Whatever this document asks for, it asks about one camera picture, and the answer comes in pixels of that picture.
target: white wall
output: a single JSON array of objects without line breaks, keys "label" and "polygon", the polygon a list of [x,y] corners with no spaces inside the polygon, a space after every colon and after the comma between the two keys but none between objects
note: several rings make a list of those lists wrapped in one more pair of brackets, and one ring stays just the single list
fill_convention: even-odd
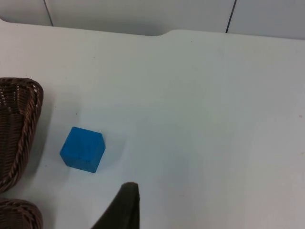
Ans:
[{"label": "white wall", "polygon": [[50,25],[43,0],[0,0],[0,18],[17,23]]},{"label": "white wall", "polygon": [[[160,35],[172,29],[225,32],[234,0],[47,0],[55,26]],[[43,0],[1,0],[5,21],[50,24]]]},{"label": "white wall", "polygon": [[237,0],[229,32],[305,39],[305,0]]}]

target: brown wicker basket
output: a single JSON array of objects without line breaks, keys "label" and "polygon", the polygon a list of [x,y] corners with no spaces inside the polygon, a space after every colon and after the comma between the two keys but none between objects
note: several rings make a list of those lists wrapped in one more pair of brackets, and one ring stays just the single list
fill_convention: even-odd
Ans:
[{"label": "brown wicker basket", "polygon": [[41,229],[42,215],[30,202],[0,198],[0,229]]},{"label": "brown wicker basket", "polygon": [[42,101],[37,82],[0,78],[0,193],[13,187],[24,172]]}]

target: blue cube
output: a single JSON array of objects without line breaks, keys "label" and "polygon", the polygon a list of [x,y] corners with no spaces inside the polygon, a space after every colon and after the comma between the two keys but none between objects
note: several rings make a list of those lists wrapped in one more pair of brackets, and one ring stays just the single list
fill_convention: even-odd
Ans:
[{"label": "blue cube", "polygon": [[95,173],[104,151],[102,134],[72,127],[60,155],[67,166]]}]

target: white table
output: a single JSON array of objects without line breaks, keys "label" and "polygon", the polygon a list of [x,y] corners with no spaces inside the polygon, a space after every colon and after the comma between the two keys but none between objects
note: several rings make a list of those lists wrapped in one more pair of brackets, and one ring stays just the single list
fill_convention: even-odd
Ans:
[{"label": "white table", "polygon": [[[1,76],[45,91],[26,174],[4,194],[35,203],[45,229],[89,229],[126,181],[142,229],[304,228],[305,41],[1,21],[0,50]],[[96,174],[62,162],[72,126],[104,134]]]}]

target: woven basket rim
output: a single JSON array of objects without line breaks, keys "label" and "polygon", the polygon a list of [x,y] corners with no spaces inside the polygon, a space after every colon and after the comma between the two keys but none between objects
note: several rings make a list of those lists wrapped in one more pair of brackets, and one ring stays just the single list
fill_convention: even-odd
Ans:
[{"label": "woven basket rim", "polygon": [[34,136],[28,136],[27,132],[30,128],[32,129],[32,132],[35,132],[38,118],[41,113],[41,107],[42,107],[42,101],[43,101],[43,89],[38,82],[36,82],[32,79],[29,79],[29,78],[0,78],[0,88],[2,85],[19,85],[19,86],[27,88],[27,90],[29,90],[29,92],[30,92],[30,100],[27,102],[27,104],[29,104],[31,101],[36,101],[36,103],[35,103],[34,109],[30,110],[30,114],[28,114],[31,116],[30,119],[23,120],[21,136],[18,141],[18,149],[17,149],[16,157],[11,165],[10,172],[6,176],[1,177],[0,192],[2,190],[2,187],[7,186],[8,188],[4,188],[4,190],[3,190],[3,191],[6,191],[10,187],[14,186],[17,183],[17,181],[20,179],[21,174],[24,172],[25,168],[23,168],[22,171],[20,171],[20,163],[22,163],[22,157],[26,156],[27,158],[24,160],[26,161],[26,164],[27,164],[28,154],[30,153],[31,144],[32,144],[33,138],[34,138]]}]

